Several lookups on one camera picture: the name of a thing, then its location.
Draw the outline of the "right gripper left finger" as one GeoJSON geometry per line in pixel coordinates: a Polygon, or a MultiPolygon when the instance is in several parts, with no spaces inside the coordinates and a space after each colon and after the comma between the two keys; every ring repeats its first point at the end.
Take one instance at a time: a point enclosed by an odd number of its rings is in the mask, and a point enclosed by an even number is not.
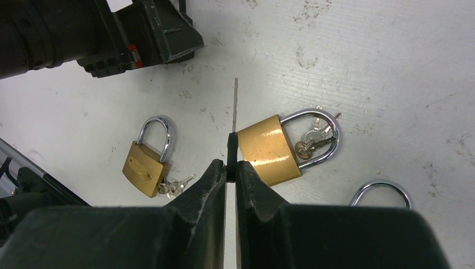
{"type": "Polygon", "coordinates": [[[226,172],[213,160],[162,207],[33,210],[1,254],[2,268],[223,268],[226,172]]]}

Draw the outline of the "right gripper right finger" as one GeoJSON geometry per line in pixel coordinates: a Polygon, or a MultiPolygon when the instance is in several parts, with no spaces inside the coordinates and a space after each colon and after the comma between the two keys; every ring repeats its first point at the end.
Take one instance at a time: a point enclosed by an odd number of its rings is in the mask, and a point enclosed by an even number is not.
{"type": "Polygon", "coordinates": [[[291,204],[247,161],[236,165],[238,268],[449,268],[417,212],[291,204]]]}

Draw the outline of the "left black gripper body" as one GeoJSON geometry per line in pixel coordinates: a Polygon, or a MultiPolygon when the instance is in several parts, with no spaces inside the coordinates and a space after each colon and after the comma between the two keys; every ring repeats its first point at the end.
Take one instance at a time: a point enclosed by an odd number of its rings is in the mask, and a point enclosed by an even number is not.
{"type": "Polygon", "coordinates": [[[77,60],[92,77],[180,63],[204,46],[187,14],[186,1],[132,1],[115,12],[107,1],[92,4],[96,48],[92,55],[77,60]]]}

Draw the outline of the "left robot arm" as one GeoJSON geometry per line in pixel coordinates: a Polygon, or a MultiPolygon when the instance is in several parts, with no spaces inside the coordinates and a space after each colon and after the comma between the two keys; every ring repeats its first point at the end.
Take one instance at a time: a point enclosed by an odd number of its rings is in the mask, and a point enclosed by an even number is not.
{"type": "Polygon", "coordinates": [[[2,1],[1,78],[76,61],[96,78],[180,63],[204,46],[186,2],[2,1]]]}

